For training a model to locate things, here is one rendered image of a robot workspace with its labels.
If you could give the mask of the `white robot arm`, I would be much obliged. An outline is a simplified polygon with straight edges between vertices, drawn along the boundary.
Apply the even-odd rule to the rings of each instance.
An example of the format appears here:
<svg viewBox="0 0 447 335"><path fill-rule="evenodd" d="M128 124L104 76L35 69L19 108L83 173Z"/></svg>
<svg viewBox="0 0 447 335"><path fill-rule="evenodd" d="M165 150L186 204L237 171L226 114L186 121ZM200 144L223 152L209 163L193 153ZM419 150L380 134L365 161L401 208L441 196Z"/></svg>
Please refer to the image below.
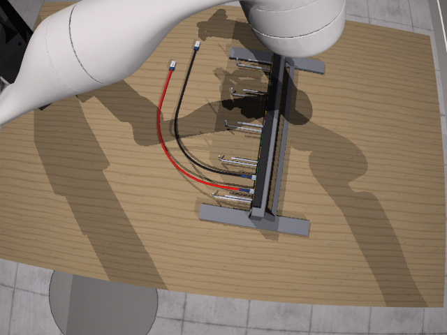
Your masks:
<svg viewBox="0 0 447 335"><path fill-rule="evenodd" d="M82 0L38 25L14 83L0 78L0 126L129 77L181 21L233 1L257 39L283 57L320 54L344 30L346 0Z"/></svg>

